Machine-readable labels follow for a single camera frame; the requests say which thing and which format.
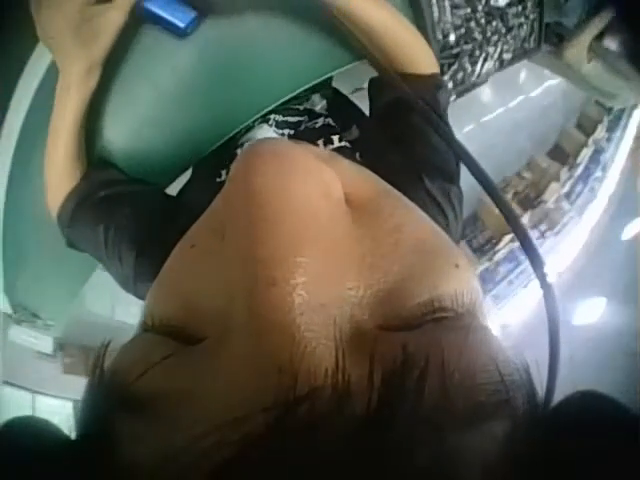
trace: hand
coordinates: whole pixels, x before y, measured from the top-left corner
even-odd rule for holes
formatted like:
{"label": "hand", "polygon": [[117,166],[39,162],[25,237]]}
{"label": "hand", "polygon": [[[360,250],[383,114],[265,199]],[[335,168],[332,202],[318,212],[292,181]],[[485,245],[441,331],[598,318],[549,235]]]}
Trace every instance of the hand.
{"label": "hand", "polygon": [[30,0],[38,37],[61,73],[100,71],[135,0]]}

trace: person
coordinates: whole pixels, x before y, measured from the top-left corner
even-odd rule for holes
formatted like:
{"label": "person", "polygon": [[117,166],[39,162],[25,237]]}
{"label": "person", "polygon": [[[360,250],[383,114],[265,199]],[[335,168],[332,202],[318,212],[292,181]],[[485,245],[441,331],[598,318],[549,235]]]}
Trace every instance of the person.
{"label": "person", "polygon": [[47,207],[69,245],[145,310],[108,365],[100,350],[77,438],[36,448],[24,434],[9,456],[29,458],[23,468],[119,478],[509,471],[500,459],[538,395],[488,328],[458,247],[458,140],[438,63],[386,0],[322,2],[381,66],[369,115],[349,136],[324,97],[287,105],[311,116],[287,135],[271,121],[284,114],[252,125],[218,182],[194,169],[185,189],[197,187],[203,206],[87,161],[86,111],[133,0],[32,0],[59,70]]}

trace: eyelash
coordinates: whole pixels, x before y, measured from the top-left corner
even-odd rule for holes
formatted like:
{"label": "eyelash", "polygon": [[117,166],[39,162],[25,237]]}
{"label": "eyelash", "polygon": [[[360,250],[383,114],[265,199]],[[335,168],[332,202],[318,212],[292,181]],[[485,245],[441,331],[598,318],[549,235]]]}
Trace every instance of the eyelash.
{"label": "eyelash", "polygon": [[429,323],[456,319],[477,321],[481,315],[478,297],[469,291],[457,290],[452,294],[438,295],[421,302],[416,309],[405,315],[406,320],[394,318],[392,325],[378,325],[383,332],[400,333],[418,330]]}
{"label": "eyelash", "polygon": [[163,323],[161,319],[153,316],[145,317],[141,323],[140,327],[141,332],[154,333],[156,335],[160,335],[162,337],[167,337],[174,342],[186,345],[186,346],[195,346],[199,343],[202,343],[205,338],[194,335],[186,331],[186,329],[182,327],[177,327],[173,325],[169,325],[168,323]]}

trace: black shirt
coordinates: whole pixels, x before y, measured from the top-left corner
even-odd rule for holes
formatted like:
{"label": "black shirt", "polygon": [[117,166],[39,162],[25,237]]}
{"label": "black shirt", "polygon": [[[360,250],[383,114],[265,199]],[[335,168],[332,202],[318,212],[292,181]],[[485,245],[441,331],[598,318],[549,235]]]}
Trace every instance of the black shirt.
{"label": "black shirt", "polygon": [[[346,114],[336,115],[332,105],[312,106],[314,114],[309,105],[288,102],[249,131],[269,126],[273,119],[284,118],[286,123],[290,117],[299,117],[297,123],[290,122],[290,128],[277,121],[270,128],[287,130],[283,135],[287,138],[359,162],[405,195],[457,243],[462,191],[460,161],[451,148],[458,140],[447,116],[449,92],[439,75],[399,78],[402,82],[387,77],[370,81],[369,117],[355,114],[349,119],[353,121],[345,121]],[[344,107],[344,98],[336,98]],[[446,136],[436,135],[436,123],[444,127]],[[91,255],[123,289],[144,299],[174,247],[224,186],[224,171],[243,148],[247,133],[199,162],[177,197],[115,166],[90,167],[58,213],[68,245]]]}

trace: closed eye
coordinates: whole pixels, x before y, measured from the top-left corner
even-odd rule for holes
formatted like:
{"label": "closed eye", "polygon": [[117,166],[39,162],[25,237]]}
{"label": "closed eye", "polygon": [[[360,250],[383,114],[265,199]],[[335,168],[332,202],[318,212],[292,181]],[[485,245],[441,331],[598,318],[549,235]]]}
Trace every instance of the closed eye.
{"label": "closed eye", "polygon": [[379,331],[404,333],[419,330],[425,325],[452,320],[475,322],[481,317],[480,301],[475,294],[457,291],[453,294],[427,298],[411,307],[400,318],[376,326]]}

